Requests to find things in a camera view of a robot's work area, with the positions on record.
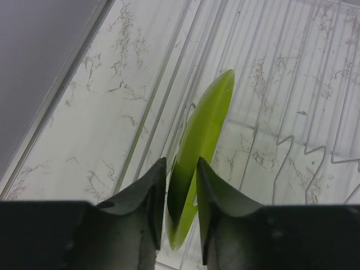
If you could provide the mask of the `green plate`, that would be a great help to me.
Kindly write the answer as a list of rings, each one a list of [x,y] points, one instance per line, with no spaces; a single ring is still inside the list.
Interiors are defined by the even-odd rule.
[[[235,72],[216,77],[200,97],[179,141],[170,173],[165,225],[169,246],[183,245],[197,212],[197,162],[211,162],[224,120],[230,108]]]

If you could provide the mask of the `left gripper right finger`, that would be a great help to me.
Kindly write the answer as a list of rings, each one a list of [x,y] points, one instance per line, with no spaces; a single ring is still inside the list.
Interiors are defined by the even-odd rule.
[[[200,157],[202,263],[208,269],[358,269],[358,205],[262,205]]]

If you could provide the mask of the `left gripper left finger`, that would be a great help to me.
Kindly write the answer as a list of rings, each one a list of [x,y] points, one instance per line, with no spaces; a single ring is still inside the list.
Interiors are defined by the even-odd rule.
[[[160,250],[167,161],[93,205],[1,202],[2,269],[154,269]]]

